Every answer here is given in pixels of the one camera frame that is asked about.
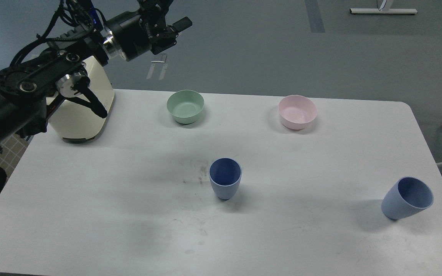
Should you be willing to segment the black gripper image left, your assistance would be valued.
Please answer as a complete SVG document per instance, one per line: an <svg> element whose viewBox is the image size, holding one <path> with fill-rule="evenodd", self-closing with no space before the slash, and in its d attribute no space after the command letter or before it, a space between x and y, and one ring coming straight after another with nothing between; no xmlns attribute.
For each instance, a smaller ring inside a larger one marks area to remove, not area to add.
<svg viewBox="0 0 442 276"><path fill-rule="evenodd" d="M193 26L189 17L172 25L166 14L172 0L139 0L137 11L125 11L106 21L106 55L131 61L146 52L159 54L177 44L179 33Z"/></svg>

